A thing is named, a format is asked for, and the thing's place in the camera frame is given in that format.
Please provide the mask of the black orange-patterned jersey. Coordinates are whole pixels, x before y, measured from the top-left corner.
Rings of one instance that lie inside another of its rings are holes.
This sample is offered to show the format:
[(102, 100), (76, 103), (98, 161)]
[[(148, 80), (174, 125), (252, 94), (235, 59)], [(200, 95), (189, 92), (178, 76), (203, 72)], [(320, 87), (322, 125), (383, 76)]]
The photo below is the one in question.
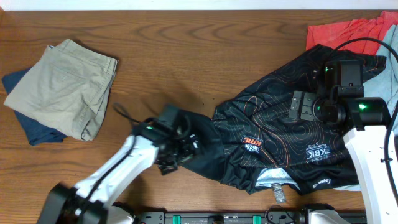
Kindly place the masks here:
[(384, 56), (335, 52), (317, 45), (215, 108), (190, 113), (202, 150), (185, 167), (249, 194), (288, 185), (299, 194), (360, 189), (353, 161), (335, 128), (289, 117), (294, 91), (317, 90), (325, 60), (359, 60), (366, 80), (386, 67)]

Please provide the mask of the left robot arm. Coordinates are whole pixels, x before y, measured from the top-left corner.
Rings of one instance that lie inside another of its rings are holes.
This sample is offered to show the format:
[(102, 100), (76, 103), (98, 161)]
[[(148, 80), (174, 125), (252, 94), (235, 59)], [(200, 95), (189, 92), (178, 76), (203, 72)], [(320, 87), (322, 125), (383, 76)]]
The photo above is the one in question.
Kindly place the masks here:
[(198, 144), (188, 112), (166, 105), (159, 117), (137, 121), (121, 105), (114, 109), (132, 128), (123, 146), (73, 187), (57, 184), (47, 195), (38, 223), (133, 223), (133, 215), (114, 206), (129, 184), (154, 164), (167, 175), (194, 157)]

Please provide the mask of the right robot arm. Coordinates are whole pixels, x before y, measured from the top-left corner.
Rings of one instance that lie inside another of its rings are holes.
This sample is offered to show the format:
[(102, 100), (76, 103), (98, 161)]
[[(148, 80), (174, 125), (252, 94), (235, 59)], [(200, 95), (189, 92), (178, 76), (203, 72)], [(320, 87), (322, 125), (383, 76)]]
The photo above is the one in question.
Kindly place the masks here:
[(386, 102), (365, 97), (358, 60), (322, 65), (318, 91), (295, 91), (289, 117), (338, 128), (361, 187), (368, 223), (397, 223), (397, 155)]

